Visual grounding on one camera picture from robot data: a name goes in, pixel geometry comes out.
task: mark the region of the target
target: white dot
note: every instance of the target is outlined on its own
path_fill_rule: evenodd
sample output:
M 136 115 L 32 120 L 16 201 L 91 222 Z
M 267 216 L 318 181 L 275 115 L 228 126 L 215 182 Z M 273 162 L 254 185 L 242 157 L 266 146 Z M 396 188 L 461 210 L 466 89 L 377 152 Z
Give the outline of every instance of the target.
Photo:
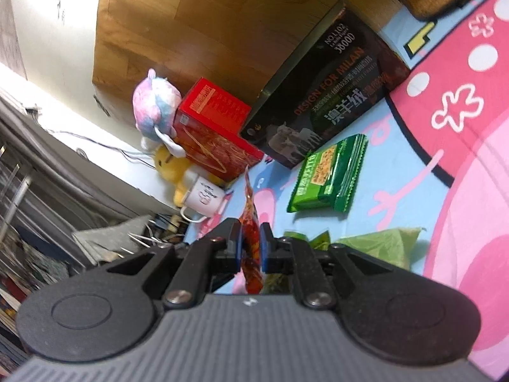
M 497 0 L 493 11 L 500 20 L 509 21 L 509 0 Z
M 410 79 L 407 85 L 408 96 L 415 98 L 419 96 L 429 85 L 429 74 L 426 72 L 417 73 Z
M 468 65 L 475 72 L 485 72 L 495 66 L 498 52 L 491 44 L 480 44 L 468 55 Z

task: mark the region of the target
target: yellow duck plush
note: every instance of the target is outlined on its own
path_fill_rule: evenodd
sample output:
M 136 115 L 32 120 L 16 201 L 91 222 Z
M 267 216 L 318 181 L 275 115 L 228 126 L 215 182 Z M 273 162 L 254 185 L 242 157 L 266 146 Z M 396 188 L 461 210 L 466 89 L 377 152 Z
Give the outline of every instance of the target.
M 173 201 L 177 207 L 184 205 L 182 202 L 184 196 L 198 175 L 218 186 L 225 184 L 222 179 L 192 163 L 189 159 L 173 156 L 164 145 L 157 149 L 154 163 L 160 176 L 175 186 Z

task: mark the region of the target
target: pink and blue plush toy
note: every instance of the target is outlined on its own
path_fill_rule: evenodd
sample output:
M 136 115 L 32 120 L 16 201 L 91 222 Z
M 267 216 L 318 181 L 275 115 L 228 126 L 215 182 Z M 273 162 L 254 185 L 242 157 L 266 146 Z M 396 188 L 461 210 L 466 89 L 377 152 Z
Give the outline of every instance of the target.
M 171 138 L 176 135 L 173 119 L 181 101 L 177 88 L 166 79 L 157 77 L 154 69 L 150 69 L 147 78 L 136 87 L 132 105 L 145 151 L 153 151 L 160 144 L 165 144 L 172 155 L 178 158 L 186 156 L 184 148 Z

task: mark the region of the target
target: cardboard box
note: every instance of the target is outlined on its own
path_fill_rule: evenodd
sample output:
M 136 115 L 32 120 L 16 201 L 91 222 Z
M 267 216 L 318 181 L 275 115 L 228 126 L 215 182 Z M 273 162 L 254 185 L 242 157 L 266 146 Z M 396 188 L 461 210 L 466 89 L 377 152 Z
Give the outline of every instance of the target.
M 177 109 L 175 142 L 185 149 L 191 161 L 224 181 L 232 181 L 246 166 L 257 164 L 264 156 L 238 135 L 250 109 L 201 78 Z
M 382 38 L 339 1 L 262 90 L 241 135 L 292 168 L 409 73 Z

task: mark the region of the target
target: white mug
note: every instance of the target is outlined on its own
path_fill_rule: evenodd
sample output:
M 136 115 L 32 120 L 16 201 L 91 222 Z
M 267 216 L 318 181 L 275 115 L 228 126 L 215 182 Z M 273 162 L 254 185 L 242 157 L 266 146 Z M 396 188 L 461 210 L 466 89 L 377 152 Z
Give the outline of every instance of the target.
M 182 200 L 184 206 L 180 209 L 180 215 L 190 223 L 201 223 L 206 218 L 214 216 L 224 198 L 225 192 L 220 187 L 198 176 Z M 203 217 L 197 220 L 186 217 L 184 215 L 186 208 L 195 210 Z

